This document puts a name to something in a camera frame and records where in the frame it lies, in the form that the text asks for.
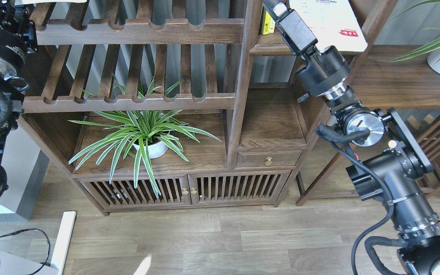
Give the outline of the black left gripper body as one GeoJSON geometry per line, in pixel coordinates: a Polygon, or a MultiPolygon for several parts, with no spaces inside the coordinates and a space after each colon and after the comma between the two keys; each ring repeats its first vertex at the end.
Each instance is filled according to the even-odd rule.
{"type": "Polygon", "coordinates": [[[0,47],[17,54],[38,52],[35,23],[27,5],[0,0],[0,47]]]}

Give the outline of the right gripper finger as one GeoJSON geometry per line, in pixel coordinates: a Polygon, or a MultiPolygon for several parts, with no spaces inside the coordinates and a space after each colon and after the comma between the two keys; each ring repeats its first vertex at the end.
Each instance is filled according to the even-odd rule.
{"type": "Polygon", "coordinates": [[[271,17],[281,17],[288,11],[288,7],[282,0],[263,0],[263,6],[271,17]]]}

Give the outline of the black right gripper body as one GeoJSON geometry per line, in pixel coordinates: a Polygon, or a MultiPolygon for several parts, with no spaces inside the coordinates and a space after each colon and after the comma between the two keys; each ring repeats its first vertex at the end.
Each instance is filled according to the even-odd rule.
{"type": "Polygon", "coordinates": [[[299,14],[293,10],[276,12],[276,24],[283,40],[295,55],[302,55],[309,47],[314,46],[318,40],[299,14]]]}

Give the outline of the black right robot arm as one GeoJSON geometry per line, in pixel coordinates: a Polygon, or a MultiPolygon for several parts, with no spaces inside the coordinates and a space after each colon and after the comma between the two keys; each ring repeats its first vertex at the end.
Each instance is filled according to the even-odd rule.
{"type": "Polygon", "coordinates": [[[361,200],[382,203],[386,216],[366,229],[351,249],[351,267],[357,274],[356,251],[362,240],[380,274],[392,275],[374,246],[397,248],[407,275],[440,275],[440,218],[417,179],[433,167],[394,108],[386,113],[363,106],[345,83],[350,68],[336,47],[320,51],[317,38],[298,13],[281,0],[265,0],[289,49],[306,61],[297,71],[306,93],[298,101],[321,96],[336,118],[334,128],[316,127],[320,138],[352,163],[347,173],[361,200]]]}

